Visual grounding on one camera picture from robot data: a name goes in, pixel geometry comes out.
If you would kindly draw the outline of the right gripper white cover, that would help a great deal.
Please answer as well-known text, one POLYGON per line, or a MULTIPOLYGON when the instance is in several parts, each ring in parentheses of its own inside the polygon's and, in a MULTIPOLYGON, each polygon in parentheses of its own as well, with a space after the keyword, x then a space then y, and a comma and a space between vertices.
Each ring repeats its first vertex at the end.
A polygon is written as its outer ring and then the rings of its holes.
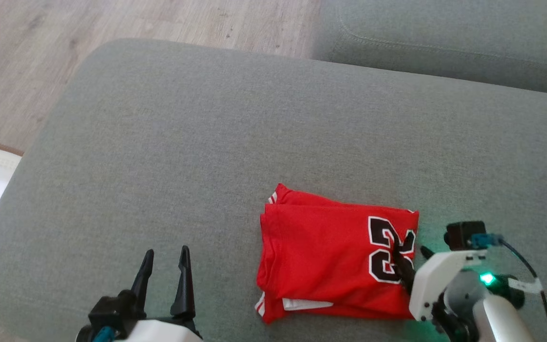
POLYGON ((426 246, 420 246, 420 252, 427 262, 416 272, 399 242, 391 251, 395 274, 410 292, 413 317, 430 321, 450 342, 495 342, 486 314, 475 312, 491 294, 470 269, 486 259, 486 252, 435 253, 426 246))

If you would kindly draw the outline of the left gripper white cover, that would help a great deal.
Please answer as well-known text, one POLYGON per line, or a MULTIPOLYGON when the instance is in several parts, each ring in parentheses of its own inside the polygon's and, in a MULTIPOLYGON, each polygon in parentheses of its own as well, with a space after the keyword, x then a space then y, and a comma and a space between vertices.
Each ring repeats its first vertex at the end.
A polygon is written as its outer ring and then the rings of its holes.
MULTIPOLYGON (((135 296, 133 310, 144 310, 149 278, 152 275, 154 250, 146 251, 131 292, 135 296)), ((194 319, 196 316, 195 292, 191 268, 190 250, 181 249, 179 258, 180 277, 170 314, 174 319, 194 319)), ((115 338, 116 342, 203 342, 193 321, 138 320, 126 324, 127 336, 115 338)))

